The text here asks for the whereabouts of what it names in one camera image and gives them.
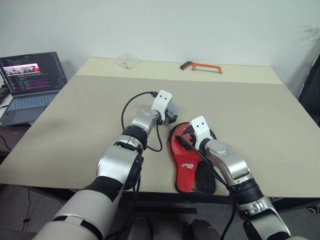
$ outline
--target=white wall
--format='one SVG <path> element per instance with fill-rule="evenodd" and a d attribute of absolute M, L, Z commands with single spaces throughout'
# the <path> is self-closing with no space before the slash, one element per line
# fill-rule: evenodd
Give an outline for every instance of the white wall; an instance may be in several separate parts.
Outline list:
<path fill-rule="evenodd" d="M 297 95 L 320 51 L 319 0 L 3 0 L 0 56 L 272 66 Z"/>

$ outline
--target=laptop keyboard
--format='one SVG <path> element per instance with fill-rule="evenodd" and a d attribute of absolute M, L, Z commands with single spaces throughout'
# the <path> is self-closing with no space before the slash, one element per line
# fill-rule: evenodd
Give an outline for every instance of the laptop keyboard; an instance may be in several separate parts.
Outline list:
<path fill-rule="evenodd" d="M 51 101 L 55 98 L 57 93 L 43 96 L 30 96 L 24 98 L 13 99 L 8 111 L 21 110 L 21 109 L 31 109 L 48 106 Z"/>

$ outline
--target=table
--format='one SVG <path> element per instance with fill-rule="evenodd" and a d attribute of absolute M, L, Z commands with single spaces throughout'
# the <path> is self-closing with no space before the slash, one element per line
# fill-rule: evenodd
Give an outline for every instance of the table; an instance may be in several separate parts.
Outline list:
<path fill-rule="evenodd" d="M 179 108 L 177 123 L 204 115 L 218 139 L 246 159 L 266 195 L 320 197 L 319 128 L 270 67 L 223 65 L 220 75 L 179 66 L 140 62 L 128 70 L 112 59 L 90 58 L 0 165 L 0 183 L 85 187 L 104 150 L 121 133 L 127 100 L 165 89 Z M 151 104 L 147 96 L 132 102 L 125 123 Z M 166 139 L 167 129 L 160 127 L 160 135 Z M 157 141 L 151 133 L 149 144 Z M 143 156 L 140 190 L 176 193 L 166 148 Z M 217 183 L 215 194 L 228 192 Z"/>

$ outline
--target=laptop screen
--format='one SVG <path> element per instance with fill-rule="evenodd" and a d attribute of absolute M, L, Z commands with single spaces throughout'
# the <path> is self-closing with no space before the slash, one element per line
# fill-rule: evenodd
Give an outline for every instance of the laptop screen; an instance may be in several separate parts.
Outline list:
<path fill-rule="evenodd" d="M 1 57 L 0 72 L 13 96 L 57 92 L 67 83 L 56 52 Z"/>

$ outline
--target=beige tabletop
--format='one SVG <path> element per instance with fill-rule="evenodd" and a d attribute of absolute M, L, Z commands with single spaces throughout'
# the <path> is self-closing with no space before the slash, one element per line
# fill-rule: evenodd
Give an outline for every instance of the beige tabletop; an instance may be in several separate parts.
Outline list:
<path fill-rule="evenodd" d="M 179 109 L 176 123 L 203 115 L 217 138 L 246 160 L 262 191 L 274 197 L 320 197 L 320 131 L 270 67 L 222 66 L 223 74 L 140 62 L 128 70 L 90 58 L 0 165 L 0 183 L 81 189 L 95 178 L 104 150 L 121 134 L 124 104 L 164 89 Z M 128 107 L 128 124 L 153 98 Z M 160 127 L 163 142 L 168 129 Z M 148 144 L 158 146 L 153 131 Z M 175 167 L 164 145 L 146 150 L 141 191 L 176 193 Z M 217 184 L 217 195 L 227 195 Z"/>

